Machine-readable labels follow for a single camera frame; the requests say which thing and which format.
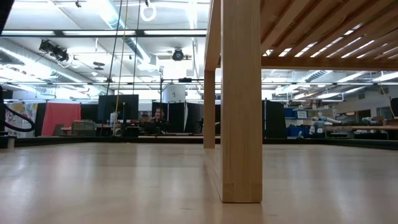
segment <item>white cylinder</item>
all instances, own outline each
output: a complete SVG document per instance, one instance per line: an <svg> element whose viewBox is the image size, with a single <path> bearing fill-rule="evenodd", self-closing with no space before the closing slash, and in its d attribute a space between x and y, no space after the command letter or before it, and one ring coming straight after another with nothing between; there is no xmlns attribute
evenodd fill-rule
<svg viewBox="0 0 398 224"><path fill-rule="evenodd" d="M185 85L169 85L163 91L164 103L183 103L185 102Z"/></svg>

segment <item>ceiling projector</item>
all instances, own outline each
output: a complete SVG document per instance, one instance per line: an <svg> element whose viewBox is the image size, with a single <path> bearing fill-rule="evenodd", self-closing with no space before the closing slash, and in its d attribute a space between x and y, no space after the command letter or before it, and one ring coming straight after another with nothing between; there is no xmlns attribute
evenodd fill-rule
<svg viewBox="0 0 398 224"><path fill-rule="evenodd" d="M184 54L182 53L182 49L175 49L173 54L173 60L181 61L184 59Z"/></svg>

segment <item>red partition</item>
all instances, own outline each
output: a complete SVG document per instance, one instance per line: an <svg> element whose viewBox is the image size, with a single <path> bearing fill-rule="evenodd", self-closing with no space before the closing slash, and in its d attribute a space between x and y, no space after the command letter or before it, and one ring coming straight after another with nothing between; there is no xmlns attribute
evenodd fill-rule
<svg viewBox="0 0 398 224"><path fill-rule="evenodd" d="M80 104L47 103L42 135L52 136L55 125L70 127L76 120L81 120Z"/></svg>

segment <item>black monitor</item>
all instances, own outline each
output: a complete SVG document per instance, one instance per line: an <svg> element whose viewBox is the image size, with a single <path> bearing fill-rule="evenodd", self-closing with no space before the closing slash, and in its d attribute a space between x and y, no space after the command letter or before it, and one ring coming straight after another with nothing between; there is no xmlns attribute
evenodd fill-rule
<svg viewBox="0 0 398 224"><path fill-rule="evenodd" d="M99 96L98 120L110 119L111 113L116 109L117 97L116 95ZM138 95L119 95L118 111L118 119L138 120Z"/></svg>

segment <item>chair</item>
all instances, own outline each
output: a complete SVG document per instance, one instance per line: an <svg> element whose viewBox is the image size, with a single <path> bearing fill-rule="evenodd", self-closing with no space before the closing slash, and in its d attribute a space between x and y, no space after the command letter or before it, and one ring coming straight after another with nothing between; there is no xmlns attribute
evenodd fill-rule
<svg viewBox="0 0 398 224"><path fill-rule="evenodd" d="M95 136L96 125L92 121L74 121L72 123L72 135Z"/></svg>

